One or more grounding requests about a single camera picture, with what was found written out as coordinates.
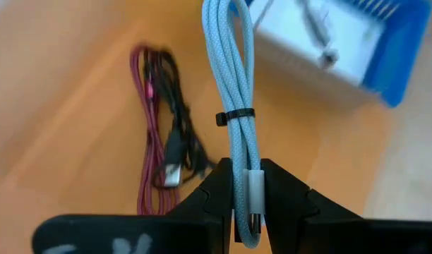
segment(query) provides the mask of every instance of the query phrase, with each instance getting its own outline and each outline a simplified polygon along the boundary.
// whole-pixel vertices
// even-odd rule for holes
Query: blue container
[[[255,0],[246,0],[249,5]],[[403,100],[432,11],[432,0],[338,0],[385,24],[362,87],[389,106]]]

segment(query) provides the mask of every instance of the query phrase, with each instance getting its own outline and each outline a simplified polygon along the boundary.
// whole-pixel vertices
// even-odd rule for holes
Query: usb cable
[[[144,86],[140,80],[141,53]],[[154,214],[151,189],[156,187],[160,193],[158,214],[165,214],[179,202],[176,187],[197,175],[203,177],[208,167],[214,169],[216,165],[208,159],[203,144],[194,130],[189,108],[185,105],[181,93],[179,71],[174,57],[168,51],[139,45],[131,53],[131,71],[148,121],[138,213]],[[162,146],[157,124],[160,99],[169,105],[169,110],[174,116],[165,148]],[[191,171],[190,176],[181,177],[182,169]]]
[[[234,3],[242,24],[244,63],[236,45],[234,22],[229,13],[230,0],[204,0],[202,7],[208,58],[226,112],[252,108],[253,99],[253,26],[246,2],[236,0]],[[259,229],[255,225],[260,224],[260,215],[254,215],[256,223],[250,226],[249,204],[244,192],[247,190],[244,169],[260,171],[255,122],[252,116],[241,117],[231,119],[227,126],[233,168],[235,222],[244,245],[255,248],[260,234],[258,230],[251,231],[251,228]],[[255,187],[250,189],[263,196],[263,190]]]

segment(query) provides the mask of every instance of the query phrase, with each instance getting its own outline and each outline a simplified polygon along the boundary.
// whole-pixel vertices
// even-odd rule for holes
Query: black clamp
[[[243,116],[256,116],[256,111],[254,109],[235,109],[228,111],[227,113],[221,112],[216,114],[216,124],[218,126],[227,126],[227,122],[230,119],[235,119]]]

